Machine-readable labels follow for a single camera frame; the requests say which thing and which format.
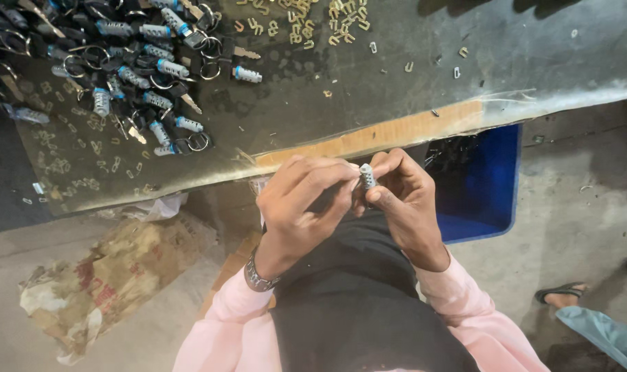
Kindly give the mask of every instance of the wristwatch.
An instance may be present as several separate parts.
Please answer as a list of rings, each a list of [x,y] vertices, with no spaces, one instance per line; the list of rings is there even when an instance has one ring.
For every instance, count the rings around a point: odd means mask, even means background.
[[[256,272],[254,257],[258,248],[258,246],[254,248],[254,251],[251,252],[251,257],[249,258],[249,261],[247,261],[246,265],[244,265],[244,279],[246,280],[249,288],[251,288],[253,291],[266,292],[274,288],[275,284],[279,280],[281,280],[281,277],[277,277],[270,281],[261,278],[260,275]]]

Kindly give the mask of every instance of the brown paper bag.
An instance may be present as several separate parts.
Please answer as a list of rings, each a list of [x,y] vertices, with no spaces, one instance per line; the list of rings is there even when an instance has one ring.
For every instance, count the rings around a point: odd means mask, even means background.
[[[133,314],[215,244],[216,232],[186,212],[168,220],[123,220],[76,266],[37,267],[20,283],[20,306],[56,338],[73,365],[113,325]]]

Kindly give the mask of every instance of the light blue clothing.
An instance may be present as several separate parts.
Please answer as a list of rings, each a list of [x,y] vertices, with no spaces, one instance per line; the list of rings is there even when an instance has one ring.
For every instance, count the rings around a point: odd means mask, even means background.
[[[627,324],[577,306],[557,310],[557,318],[627,369]]]

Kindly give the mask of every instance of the flip-flop sandal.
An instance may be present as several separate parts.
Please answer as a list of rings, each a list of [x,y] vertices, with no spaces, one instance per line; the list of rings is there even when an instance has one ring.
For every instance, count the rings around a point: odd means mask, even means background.
[[[534,298],[539,301],[542,304],[548,304],[545,300],[546,295],[550,294],[550,293],[556,293],[556,294],[562,294],[562,295],[574,295],[577,296],[578,298],[582,297],[582,295],[585,293],[584,291],[580,290],[580,289],[574,289],[574,286],[576,285],[580,285],[580,284],[584,284],[585,282],[583,281],[574,281],[573,283],[567,283],[564,284],[562,286],[559,286],[557,288],[548,288],[548,289],[541,289],[540,291],[537,291],[534,294]]]

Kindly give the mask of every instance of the hand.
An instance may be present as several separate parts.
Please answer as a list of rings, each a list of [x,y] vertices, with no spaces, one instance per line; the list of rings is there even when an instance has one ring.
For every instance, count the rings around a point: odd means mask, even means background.
[[[396,244],[414,266],[434,272],[446,270],[450,258],[435,215],[433,178],[400,148],[389,154],[378,152],[370,165],[382,186],[368,190],[365,198],[384,211]],[[357,198],[357,216],[364,213],[362,202],[363,198]]]
[[[268,228],[254,257],[258,275],[266,280],[278,277],[327,239],[350,209],[358,180],[359,166],[343,159],[288,159],[256,199]],[[339,182],[341,188],[323,212],[306,211]]]

